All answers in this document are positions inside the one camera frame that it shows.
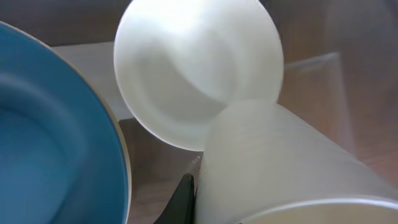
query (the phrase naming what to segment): blue plate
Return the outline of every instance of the blue plate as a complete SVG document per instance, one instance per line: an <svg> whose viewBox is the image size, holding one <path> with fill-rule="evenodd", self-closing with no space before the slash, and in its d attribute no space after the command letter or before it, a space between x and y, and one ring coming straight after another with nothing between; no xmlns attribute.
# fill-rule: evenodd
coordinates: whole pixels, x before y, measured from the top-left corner
<svg viewBox="0 0 398 224"><path fill-rule="evenodd" d="M0 223L126 223L121 137L74 68L0 22Z"/></svg>

